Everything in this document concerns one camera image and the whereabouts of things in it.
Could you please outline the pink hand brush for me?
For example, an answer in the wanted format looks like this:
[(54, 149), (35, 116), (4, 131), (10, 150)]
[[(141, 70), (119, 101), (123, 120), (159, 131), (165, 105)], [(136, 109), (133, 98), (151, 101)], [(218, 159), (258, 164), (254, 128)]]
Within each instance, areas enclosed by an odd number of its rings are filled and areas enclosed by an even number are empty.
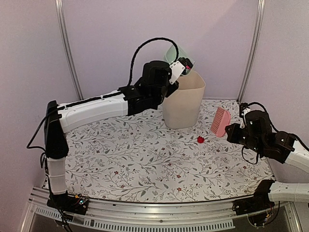
[(213, 132), (216, 137), (223, 137), (225, 135), (225, 127), (230, 124), (230, 120), (230, 112), (222, 107), (218, 107), (211, 125), (211, 132)]

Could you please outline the red paper scrap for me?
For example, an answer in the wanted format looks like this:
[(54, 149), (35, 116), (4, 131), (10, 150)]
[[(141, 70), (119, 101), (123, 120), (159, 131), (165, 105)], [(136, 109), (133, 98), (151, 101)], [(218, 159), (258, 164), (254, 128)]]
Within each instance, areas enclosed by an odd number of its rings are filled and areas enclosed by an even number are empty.
[(201, 137), (201, 136), (197, 137), (197, 142), (198, 142), (199, 144), (204, 143), (204, 141), (205, 141), (205, 139), (204, 139), (203, 137)]

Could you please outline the green plastic dustpan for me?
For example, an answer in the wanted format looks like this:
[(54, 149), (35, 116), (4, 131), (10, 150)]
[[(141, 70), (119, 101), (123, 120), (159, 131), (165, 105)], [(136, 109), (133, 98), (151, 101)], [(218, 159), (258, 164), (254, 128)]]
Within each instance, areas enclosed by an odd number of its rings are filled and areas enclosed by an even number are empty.
[[(176, 48), (174, 47), (174, 45), (172, 45), (167, 52), (165, 53), (163, 60), (169, 64), (171, 64), (175, 58), (176, 58), (177, 52), (176, 52)], [(195, 61), (193, 60), (193, 58), (191, 58), (180, 46), (178, 46), (178, 59), (180, 57), (185, 57), (185, 58), (189, 58), (191, 60), (191, 62), (193, 63), (193, 67), (189, 72), (186, 72), (186, 69), (183, 71), (182, 76), (187, 76), (194, 68), (195, 66)]]

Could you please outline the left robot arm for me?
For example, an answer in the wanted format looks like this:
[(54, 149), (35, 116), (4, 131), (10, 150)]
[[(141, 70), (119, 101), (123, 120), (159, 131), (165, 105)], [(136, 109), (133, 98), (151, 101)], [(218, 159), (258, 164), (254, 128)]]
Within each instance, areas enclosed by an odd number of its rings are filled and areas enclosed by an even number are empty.
[(69, 152), (66, 133), (99, 120), (156, 110), (164, 98), (178, 89), (177, 80), (184, 69), (179, 61), (168, 64), (155, 60), (144, 64), (142, 76), (134, 85), (73, 103), (48, 103), (44, 124), (44, 164), (50, 191), (49, 207), (79, 215), (85, 215), (88, 208), (86, 196), (70, 196), (66, 189), (65, 160)]

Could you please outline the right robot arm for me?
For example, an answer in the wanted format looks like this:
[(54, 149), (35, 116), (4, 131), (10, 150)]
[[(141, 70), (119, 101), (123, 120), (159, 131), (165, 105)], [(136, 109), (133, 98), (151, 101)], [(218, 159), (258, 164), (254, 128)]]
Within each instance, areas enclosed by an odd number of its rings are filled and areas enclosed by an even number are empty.
[(267, 158), (279, 175), (275, 180), (262, 180), (253, 195), (233, 202), (237, 215), (268, 208), (280, 202), (308, 203), (309, 201), (309, 148), (301, 139), (282, 130), (275, 130), (269, 114), (249, 110), (242, 115), (243, 123), (226, 126), (227, 140), (253, 151), (258, 159)]

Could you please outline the cream plastic waste bin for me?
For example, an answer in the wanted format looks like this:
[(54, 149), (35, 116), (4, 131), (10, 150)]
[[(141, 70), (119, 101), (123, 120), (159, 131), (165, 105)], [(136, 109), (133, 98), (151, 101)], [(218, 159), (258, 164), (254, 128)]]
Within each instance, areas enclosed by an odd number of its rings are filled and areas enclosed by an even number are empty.
[(167, 127), (184, 129), (196, 124), (206, 83), (196, 72), (178, 78), (179, 88), (163, 101), (163, 118)]

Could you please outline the floral tablecloth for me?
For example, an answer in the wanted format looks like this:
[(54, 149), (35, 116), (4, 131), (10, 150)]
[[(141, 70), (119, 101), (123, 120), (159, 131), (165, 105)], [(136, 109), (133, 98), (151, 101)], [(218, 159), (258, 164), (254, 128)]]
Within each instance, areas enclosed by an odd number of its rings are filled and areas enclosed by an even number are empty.
[[(173, 130), (162, 109), (115, 117), (67, 133), (66, 186), (71, 194), (149, 203), (199, 202), (251, 195), (274, 175), (265, 159), (216, 137), (218, 107), (240, 122), (239, 105), (203, 100), (196, 124)], [(203, 137), (199, 144), (197, 137)]]

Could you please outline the aluminium table rail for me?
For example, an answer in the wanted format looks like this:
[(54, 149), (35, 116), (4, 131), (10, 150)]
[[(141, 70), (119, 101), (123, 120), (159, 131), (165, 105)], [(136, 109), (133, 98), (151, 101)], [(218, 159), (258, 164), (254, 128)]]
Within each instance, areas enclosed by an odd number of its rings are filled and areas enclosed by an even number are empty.
[(262, 211), (237, 215), (233, 200), (199, 203), (129, 203), (91, 199), (84, 215), (69, 213), (67, 226), (47, 205), (49, 191), (34, 187), (26, 204), (21, 232), (302, 232), (294, 203), (281, 202), (270, 223), (254, 226)]

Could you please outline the left aluminium frame post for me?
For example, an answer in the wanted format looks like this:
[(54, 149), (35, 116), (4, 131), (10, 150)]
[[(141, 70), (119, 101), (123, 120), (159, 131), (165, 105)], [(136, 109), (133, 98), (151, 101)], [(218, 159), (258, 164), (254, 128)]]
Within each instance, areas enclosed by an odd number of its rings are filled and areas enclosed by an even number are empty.
[(63, 1), (55, 0), (55, 7), (56, 7), (56, 15), (57, 15), (59, 29), (60, 29), (60, 35), (61, 35), (61, 39), (63, 42), (63, 47), (64, 47), (72, 83), (73, 83), (78, 100), (83, 100), (84, 97), (83, 97), (82, 89), (81, 89), (80, 82), (78, 79), (77, 71), (75, 68), (71, 47), (70, 47), (69, 35), (67, 31), (64, 8), (63, 8)]

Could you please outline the aluminium frame post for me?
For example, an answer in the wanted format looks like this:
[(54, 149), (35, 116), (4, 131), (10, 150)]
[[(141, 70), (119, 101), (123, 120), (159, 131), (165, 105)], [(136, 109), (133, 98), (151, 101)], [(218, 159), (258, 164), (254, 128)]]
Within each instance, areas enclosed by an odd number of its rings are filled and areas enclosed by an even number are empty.
[(251, 46), (249, 50), (249, 56), (247, 59), (243, 80), (241, 82), (240, 90), (239, 90), (238, 97), (237, 97), (238, 103), (242, 102), (244, 98), (246, 88), (249, 82), (249, 78), (251, 75), (254, 58), (255, 58), (256, 51), (257, 51), (257, 47), (258, 47), (259, 37), (261, 33), (261, 28), (263, 24), (264, 9), (265, 9), (265, 0), (259, 0), (257, 4), (256, 18), (255, 18), (255, 24), (254, 24), (254, 29), (253, 29), (253, 38), (252, 38), (252, 42), (251, 42)]
[(63, 1), (55, 0), (55, 7), (56, 7), (56, 15), (57, 15), (59, 29), (60, 29), (60, 35), (61, 35), (61, 39), (63, 42), (63, 47), (64, 47), (72, 83), (73, 83), (78, 100), (83, 100), (84, 97), (83, 97), (82, 89), (81, 89), (80, 82), (78, 79), (77, 71), (75, 68), (71, 47), (70, 47), (69, 35), (67, 31), (64, 8), (63, 8)]

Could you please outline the right aluminium frame post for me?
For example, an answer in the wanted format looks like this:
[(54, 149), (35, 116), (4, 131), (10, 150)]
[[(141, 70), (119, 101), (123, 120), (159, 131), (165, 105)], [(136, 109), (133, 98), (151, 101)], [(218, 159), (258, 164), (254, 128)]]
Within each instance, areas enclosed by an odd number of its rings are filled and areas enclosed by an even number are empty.
[(254, 29), (253, 29), (253, 38), (252, 38), (252, 42), (251, 42), (251, 46), (249, 50), (249, 56), (247, 59), (243, 80), (241, 82), (240, 90), (239, 90), (238, 97), (237, 97), (238, 103), (242, 102), (244, 98), (246, 88), (249, 82), (249, 78), (251, 75), (254, 58), (255, 58), (256, 51), (257, 51), (257, 47), (258, 47), (259, 37), (261, 33), (261, 28), (263, 24), (264, 9), (265, 9), (265, 0), (259, 0), (257, 4), (256, 18), (255, 18), (255, 24), (254, 24)]

